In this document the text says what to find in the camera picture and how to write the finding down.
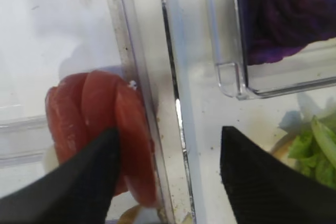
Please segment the sliced tomato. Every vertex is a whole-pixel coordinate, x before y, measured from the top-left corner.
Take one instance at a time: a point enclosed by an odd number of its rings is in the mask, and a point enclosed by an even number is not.
[[[85,81],[81,111],[91,139],[95,139],[104,130],[117,126],[114,104],[118,83],[127,85],[119,76],[103,71],[89,73]],[[115,196],[128,191],[122,168],[115,190]]]
[[[156,185],[145,110],[137,93],[121,83],[116,92],[115,114],[121,137],[121,162],[126,185],[141,205],[154,207]]]
[[[48,126],[60,163],[78,153],[88,142],[88,133],[80,112],[81,93],[87,73],[65,77],[46,98]]]

